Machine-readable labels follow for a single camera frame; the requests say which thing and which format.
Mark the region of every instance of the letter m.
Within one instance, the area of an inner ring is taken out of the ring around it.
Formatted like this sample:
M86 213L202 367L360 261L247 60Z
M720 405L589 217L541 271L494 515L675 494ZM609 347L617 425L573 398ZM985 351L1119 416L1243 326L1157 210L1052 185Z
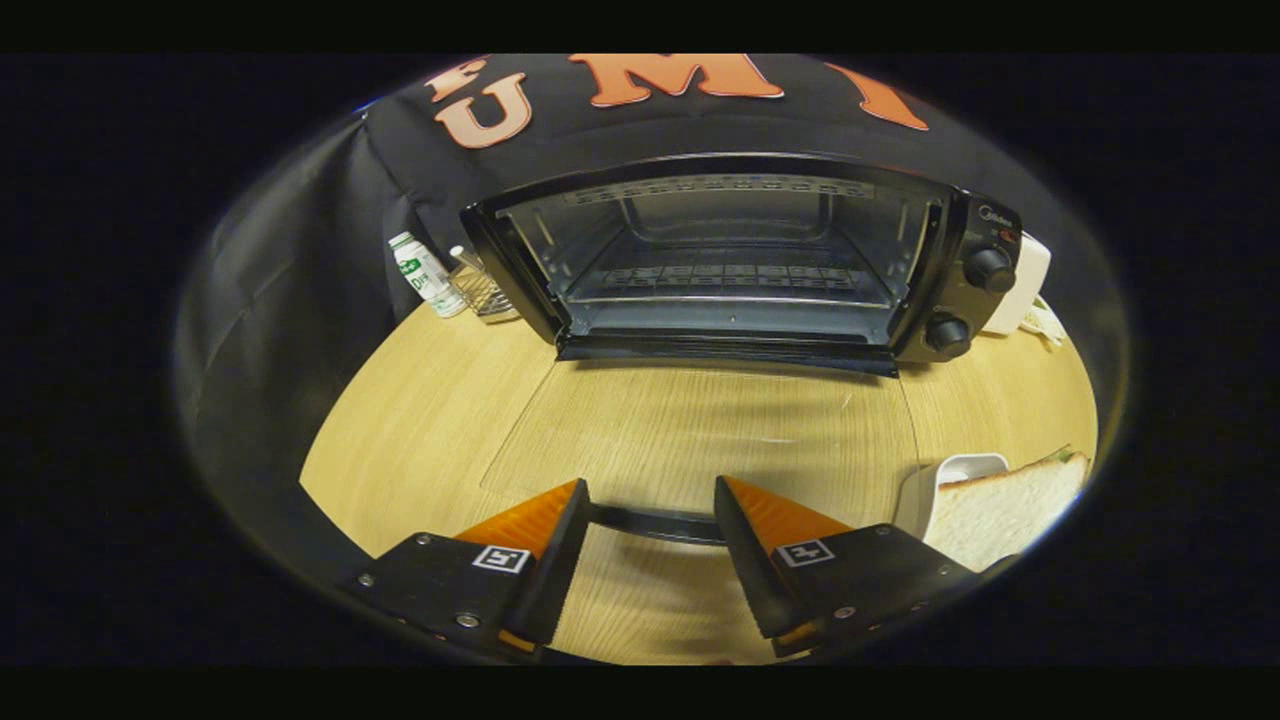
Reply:
M764 79L745 53L728 54L595 54L579 53L570 61L584 63L595 76L599 92L591 99L596 108L613 108L646 100L652 92L636 87L632 77L648 82L667 95L684 95L701 69L698 90L708 95L735 97L782 97L782 88Z

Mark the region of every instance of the black knob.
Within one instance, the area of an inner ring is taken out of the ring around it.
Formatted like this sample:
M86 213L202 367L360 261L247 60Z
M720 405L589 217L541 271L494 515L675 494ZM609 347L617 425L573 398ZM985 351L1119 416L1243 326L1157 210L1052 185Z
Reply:
M964 277L969 284L987 292L1009 292L1016 281L1009 258L995 247L970 255L964 264Z
M941 315L924 331L924 342L947 357L959 357L969 351L969 325L959 318Z

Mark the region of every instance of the wooden table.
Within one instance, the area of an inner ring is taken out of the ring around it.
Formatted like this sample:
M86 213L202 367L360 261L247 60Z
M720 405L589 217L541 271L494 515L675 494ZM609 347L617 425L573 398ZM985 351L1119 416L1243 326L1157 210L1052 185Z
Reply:
M979 336L900 380L787 366L556 363L524 322L421 306L356 374L302 486L361 548L454 534L586 478L595 502L709 514L731 474L852 527L888 521L918 465L1001 452L1016 468L1097 448L1070 341ZM723 547L593 525L553 647L628 664L773 662Z

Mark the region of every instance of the toast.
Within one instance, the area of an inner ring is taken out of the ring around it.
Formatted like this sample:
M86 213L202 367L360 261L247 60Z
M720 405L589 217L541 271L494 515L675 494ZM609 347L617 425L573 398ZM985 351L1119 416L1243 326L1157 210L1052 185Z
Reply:
M1088 471L1089 459L1068 446L1018 470L938 484L924 543L980 573L1039 539Z

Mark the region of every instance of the wire rack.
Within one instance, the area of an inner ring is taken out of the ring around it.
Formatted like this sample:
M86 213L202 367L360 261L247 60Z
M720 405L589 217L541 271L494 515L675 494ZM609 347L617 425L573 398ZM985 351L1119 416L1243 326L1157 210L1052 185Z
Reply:
M467 307L485 323L504 323L520 318L520 313L511 305L507 293L502 292L498 283L488 273L460 265L449 273L449 283L458 288Z

